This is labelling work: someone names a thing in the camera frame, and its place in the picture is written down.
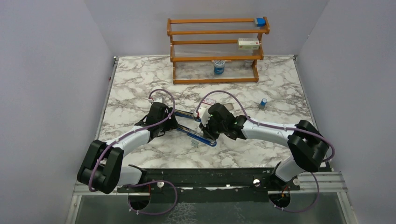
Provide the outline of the blue stapler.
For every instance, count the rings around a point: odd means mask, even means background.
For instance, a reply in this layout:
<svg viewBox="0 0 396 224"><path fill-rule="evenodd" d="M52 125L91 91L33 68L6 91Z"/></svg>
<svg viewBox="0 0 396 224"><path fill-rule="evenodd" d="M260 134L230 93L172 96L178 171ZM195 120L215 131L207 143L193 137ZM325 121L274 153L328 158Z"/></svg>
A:
<svg viewBox="0 0 396 224"><path fill-rule="evenodd" d="M191 112L186 112L186 111L175 109L174 114L176 116L179 116L179 117L184 117L184 118L189 118L189 119L195 120L196 122L200 122L201 121L200 118L196 118L193 115L193 113L191 113ZM189 137L191 137L191 138L193 138L193 139L195 139L197 141L200 141L200 142L202 142L202 143L204 143L206 145L209 145L211 147L215 147L217 145L217 142L215 140L207 139L207 138L204 137L204 135L202 133L194 131L193 129L190 129L190 128L188 128L186 126L183 126L181 124L177 125L177 130L179 130L181 132L184 132Z"/></svg>

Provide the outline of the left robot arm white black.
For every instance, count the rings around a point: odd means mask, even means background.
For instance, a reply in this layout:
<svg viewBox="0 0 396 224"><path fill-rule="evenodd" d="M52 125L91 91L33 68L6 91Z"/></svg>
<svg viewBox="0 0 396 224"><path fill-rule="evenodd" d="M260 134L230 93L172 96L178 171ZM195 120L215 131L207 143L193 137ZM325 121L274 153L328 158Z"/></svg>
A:
<svg viewBox="0 0 396 224"><path fill-rule="evenodd" d="M94 140L89 145L77 181L87 185L91 192L105 194L111 193L116 186L128 184L134 191L144 190L147 185L145 171L135 165L122 166L123 158L176 127L174 108L153 102L149 113L130 131L107 142Z"/></svg>

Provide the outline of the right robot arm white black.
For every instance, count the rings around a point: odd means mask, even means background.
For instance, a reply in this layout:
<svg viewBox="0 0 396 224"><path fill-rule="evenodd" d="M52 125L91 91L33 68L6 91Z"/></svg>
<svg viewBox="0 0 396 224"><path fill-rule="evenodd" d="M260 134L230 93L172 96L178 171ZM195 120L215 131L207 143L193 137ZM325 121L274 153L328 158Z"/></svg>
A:
<svg viewBox="0 0 396 224"><path fill-rule="evenodd" d="M265 123L248 115L234 116L220 103L200 107L194 116L200 119L199 127L204 136L212 140L224 134L233 140L264 140L288 147L291 156L278 163L269 178L271 187L276 190L303 172L317 172L329 149L323 136L307 120L296 125Z"/></svg>

